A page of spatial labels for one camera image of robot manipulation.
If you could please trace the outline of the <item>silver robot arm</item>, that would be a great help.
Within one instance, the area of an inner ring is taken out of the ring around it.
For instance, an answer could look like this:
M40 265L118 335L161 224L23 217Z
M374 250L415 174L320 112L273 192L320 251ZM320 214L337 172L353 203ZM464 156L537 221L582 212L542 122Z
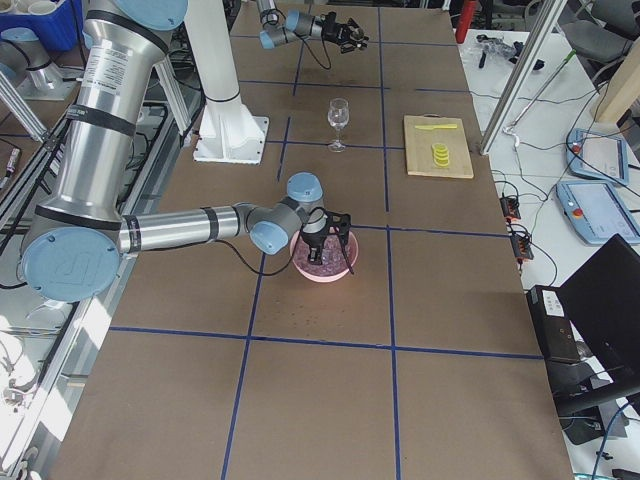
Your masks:
M121 215L117 197L149 79L166 63L172 32L187 30L205 97L195 159L257 164L268 119L243 104L224 7L219 1L96 1L85 20L92 46L52 194L35 209L22 247L26 283L46 298L76 302L104 291L125 254L246 235L273 255L292 239L322 261L329 236L346 244L349 218L327 211L319 179L293 175L272 207L238 203L184 212Z
M284 15L274 1L257 1L256 5L262 25L259 39L266 50L308 39L335 44L341 53L367 48L369 37L360 25L353 18L346 23L338 22L335 11L312 15L289 10Z

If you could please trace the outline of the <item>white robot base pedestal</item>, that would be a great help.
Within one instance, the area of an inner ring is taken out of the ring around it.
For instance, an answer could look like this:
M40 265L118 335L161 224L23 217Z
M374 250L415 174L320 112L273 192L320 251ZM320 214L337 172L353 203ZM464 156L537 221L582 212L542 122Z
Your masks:
M190 0L184 23L205 96L194 159L259 164L269 119L242 101L223 3Z

